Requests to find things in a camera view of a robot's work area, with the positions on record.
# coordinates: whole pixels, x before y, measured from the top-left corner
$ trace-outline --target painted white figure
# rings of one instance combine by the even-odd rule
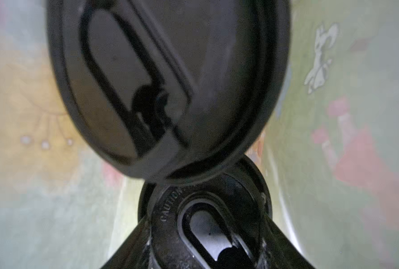
[[[308,94],[311,94],[314,90],[323,86],[328,78],[328,67],[331,65],[333,60],[328,59],[324,61],[322,49],[327,40],[330,40],[328,43],[328,49],[331,48],[334,43],[336,43],[338,33],[339,26],[337,23],[331,25],[328,31],[324,30],[323,24],[316,29],[315,60],[313,61],[313,68],[309,71],[304,80],[304,85],[309,85]]]

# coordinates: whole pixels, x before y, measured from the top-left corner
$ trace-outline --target white dot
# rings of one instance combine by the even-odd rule
[[[32,143],[32,137],[22,136],[22,137],[20,137],[20,142],[24,145],[29,145],[30,143]]]
[[[43,140],[41,142],[41,148],[43,150],[49,150],[50,149],[50,142],[48,142],[48,140]]]

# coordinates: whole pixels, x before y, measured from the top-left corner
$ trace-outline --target black lid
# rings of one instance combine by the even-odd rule
[[[217,175],[276,104],[287,0],[54,0],[48,9],[67,110],[128,176],[182,184]]]

